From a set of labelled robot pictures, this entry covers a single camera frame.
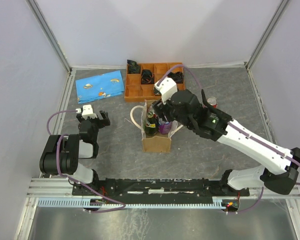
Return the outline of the purple soda can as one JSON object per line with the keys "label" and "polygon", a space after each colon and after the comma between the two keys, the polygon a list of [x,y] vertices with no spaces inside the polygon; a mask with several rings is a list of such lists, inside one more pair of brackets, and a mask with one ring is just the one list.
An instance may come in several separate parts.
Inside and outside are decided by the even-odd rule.
{"label": "purple soda can", "polygon": [[159,132],[162,135],[167,135],[171,130],[172,122],[164,121],[164,120],[160,119],[158,123],[159,123],[159,126],[158,126]]}

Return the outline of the green glass bottle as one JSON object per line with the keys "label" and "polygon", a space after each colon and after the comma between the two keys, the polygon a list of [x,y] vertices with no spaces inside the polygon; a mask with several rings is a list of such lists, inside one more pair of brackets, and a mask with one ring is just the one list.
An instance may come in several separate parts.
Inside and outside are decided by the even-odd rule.
{"label": "green glass bottle", "polygon": [[148,111],[146,113],[146,119],[144,121],[144,131],[149,137],[156,135],[159,131],[157,118],[152,111]]}

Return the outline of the red coke can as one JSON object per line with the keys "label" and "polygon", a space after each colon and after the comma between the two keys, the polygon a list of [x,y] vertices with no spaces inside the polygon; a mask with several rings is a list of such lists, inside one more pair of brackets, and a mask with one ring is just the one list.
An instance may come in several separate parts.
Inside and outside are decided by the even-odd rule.
{"label": "red coke can", "polygon": [[218,106],[218,101],[215,97],[211,96],[211,97],[208,97],[206,100],[214,108],[216,108]]}

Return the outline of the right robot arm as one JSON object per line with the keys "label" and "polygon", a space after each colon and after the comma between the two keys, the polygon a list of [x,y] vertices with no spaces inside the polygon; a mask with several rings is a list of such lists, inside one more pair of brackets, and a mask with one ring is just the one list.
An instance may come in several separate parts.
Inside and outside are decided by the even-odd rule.
{"label": "right robot arm", "polygon": [[224,195],[260,187],[288,195],[297,185],[300,148],[288,149],[269,142],[206,100],[200,103],[189,90],[156,89],[154,92],[160,95],[160,100],[153,105],[160,118],[177,121],[199,137],[232,147],[259,163],[249,169],[226,170],[219,181]]}

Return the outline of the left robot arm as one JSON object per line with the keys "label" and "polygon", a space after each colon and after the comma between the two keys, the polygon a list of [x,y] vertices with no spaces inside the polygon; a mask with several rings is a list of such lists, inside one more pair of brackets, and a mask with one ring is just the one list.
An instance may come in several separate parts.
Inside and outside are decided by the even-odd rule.
{"label": "left robot arm", "polygon": [[65,175],[72,178],[73,182],[83,183],[83,189],[89,195],[96,195],[101,189],[98,174],[79,163],[79,160],[98,156],[99,130],[111,125],[109,115],[101,110],[99,117],[91,105],[67,112],[76,113],[79,133],[64,137],[50,134],[39,160],[40,171],[53,176]]}

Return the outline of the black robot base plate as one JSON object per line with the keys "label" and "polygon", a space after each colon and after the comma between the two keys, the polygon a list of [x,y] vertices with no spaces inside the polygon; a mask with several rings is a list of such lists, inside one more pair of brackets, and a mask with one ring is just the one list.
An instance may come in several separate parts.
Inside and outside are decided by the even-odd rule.
{"label": "black robot base plate", "polygon": [[126,205],[211,204],[213,197],[237,198],[250,195],[248,188],[232,190],[226,185],[221,185],[219,180],[206,178],[107,178],[99,180],[99,188],[94,190]]}

